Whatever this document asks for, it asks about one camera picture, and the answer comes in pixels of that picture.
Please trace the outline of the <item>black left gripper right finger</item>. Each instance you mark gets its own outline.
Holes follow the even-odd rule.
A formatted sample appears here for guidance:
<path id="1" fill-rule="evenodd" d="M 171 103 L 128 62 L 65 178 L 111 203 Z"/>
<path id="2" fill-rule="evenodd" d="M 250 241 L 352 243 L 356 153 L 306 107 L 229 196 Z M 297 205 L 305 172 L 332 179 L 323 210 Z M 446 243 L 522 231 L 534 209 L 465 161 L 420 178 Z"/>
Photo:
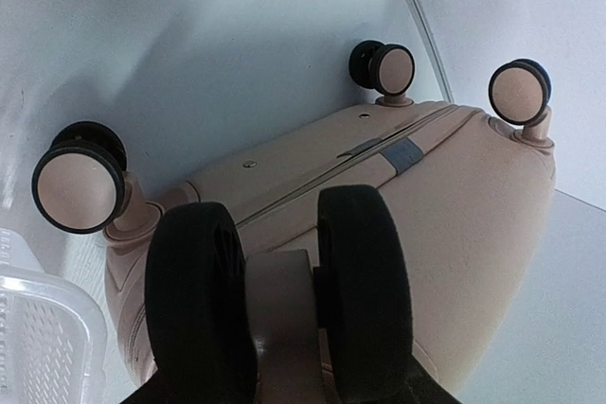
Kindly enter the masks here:
<path id="1" fill-rule="evenodd" d="M 454 402 L 413 356 L 407 270 L 397 228 L 379 191 L 368 185 L 322 190 L 317 238 L 318 323 L 327 334 L 341 401 Z"/>

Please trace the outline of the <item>pink hard-shell suitcase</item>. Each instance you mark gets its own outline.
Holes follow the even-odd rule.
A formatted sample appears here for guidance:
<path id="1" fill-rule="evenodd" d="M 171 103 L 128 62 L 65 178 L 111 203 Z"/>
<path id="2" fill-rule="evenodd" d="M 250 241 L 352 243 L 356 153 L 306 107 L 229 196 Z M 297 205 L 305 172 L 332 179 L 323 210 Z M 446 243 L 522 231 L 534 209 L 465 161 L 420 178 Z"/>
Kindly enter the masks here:
<path id="1" fill-rule="evenodd" d="M 55 227 L 106 239 L 132 403 L 452 403 L 519 289 L 555 183 L 552 93 L 531 59 L 491 112 L 407 96 L 416 65 L 366 40 L 372 104 L 207 167 L 154 201 L 122 141 L 61 130 L 34 168 Z"/>

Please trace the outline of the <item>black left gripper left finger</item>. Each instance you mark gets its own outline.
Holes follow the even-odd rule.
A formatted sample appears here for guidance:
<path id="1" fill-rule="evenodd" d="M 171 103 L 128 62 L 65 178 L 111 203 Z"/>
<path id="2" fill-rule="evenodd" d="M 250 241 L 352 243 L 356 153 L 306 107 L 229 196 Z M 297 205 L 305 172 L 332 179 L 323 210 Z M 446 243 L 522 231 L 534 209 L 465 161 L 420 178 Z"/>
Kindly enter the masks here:
<path id="1" fill-rule="evenodd" d="M 258 363 L 244 289 L 245 260 L 218 202 L 170 209 L 151 239 L 144 301 L 152 379 L 166 403 L 251 403 Z"/>

